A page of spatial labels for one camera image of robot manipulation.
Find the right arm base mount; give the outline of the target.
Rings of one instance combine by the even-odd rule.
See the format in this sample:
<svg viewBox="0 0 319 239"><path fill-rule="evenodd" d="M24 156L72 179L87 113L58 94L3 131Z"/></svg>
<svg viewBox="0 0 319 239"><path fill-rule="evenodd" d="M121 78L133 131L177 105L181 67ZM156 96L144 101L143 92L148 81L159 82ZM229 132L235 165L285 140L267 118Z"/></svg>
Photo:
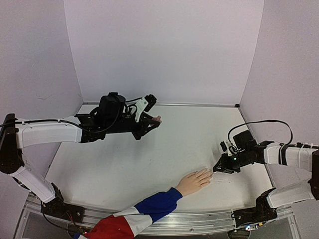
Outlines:
<svg viewBox="0 0 319 239"><path fill-rule="evenodd" d="M263 192L257 199L256 205L251 208L235 210L231 217L235 219L236 227L248 224L264 223L277 218L277 208L271 208L267 196L275 188Z"/></svg>

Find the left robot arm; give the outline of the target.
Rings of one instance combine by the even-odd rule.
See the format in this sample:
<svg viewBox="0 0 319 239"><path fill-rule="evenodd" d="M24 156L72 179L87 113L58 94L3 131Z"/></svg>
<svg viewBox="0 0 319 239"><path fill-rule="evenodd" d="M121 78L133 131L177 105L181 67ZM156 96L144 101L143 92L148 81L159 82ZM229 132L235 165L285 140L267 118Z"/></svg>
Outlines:
<svg viewBox="0 0 319 239"><path fill-rule="evenodd" d="M0 171L32 192L54 216L61 218L67 213L64 198L34 163L43 157L42 165L49 165L54 154L45 150L62 143L93 143L116 133L131 133L135 140L140 140L161 124L160 117L149 115L156 102L152 94L126 100L119 93L110 92L89 113L67 118L28 120L8 114L0 126Z"/></svg>

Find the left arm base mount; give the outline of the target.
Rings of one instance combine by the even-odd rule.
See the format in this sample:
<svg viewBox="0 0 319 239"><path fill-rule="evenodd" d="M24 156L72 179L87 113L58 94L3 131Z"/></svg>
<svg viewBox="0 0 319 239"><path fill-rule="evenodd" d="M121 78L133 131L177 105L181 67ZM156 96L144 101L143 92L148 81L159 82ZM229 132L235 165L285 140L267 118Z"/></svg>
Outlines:
<svg viewBox="0 0 319 239"><path fill-rule="evenodd" d="M42 203L41 212L55 218L81 223L84 217L84 207L65 203L58 187L54 183L51 183L51 185L53 186L55 197L48 203Z"/></svg>

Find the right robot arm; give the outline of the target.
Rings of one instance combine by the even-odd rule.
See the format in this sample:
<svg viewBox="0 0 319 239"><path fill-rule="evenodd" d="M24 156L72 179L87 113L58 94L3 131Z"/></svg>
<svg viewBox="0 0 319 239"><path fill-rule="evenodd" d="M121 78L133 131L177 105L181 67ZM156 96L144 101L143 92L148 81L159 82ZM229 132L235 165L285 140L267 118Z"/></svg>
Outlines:
<svg viewBox="0 0 319 239"><path fill-rule="evenodd" d="M249 130L221 142L222 155L215 172L239 173L245 166L264 165L273 188L256 199L256 205L235 210L239 224L263 222L277 217L277 209L319 198L319 147L310 143L284 144L271 140L257 143Z"/></svg>

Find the red nail polish bottle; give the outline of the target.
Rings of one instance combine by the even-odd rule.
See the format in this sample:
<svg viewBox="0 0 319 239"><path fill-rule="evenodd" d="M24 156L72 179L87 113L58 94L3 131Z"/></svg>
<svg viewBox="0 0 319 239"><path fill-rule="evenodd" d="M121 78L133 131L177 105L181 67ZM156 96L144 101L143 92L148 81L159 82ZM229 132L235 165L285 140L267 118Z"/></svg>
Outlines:
<svg viewBox="0 0 319 239"><path fill-rule="evenodd" d="M154 117L152 120L153 120L153 121L160 122L160 123L162 122L161 116Z"/></svg>

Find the mannequin hand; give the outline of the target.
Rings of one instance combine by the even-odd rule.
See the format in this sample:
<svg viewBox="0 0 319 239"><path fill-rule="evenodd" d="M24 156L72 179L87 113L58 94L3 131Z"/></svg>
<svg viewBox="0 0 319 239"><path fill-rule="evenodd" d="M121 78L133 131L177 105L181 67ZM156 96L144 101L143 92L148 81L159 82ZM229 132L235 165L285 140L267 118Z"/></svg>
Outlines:
<svg viewBox="0 0 319 239"><path fill-rule="evenodd" d="M213 173L208 169L192 172L183 177L176 189L183 197L193 194L210 184Z"/></svg>

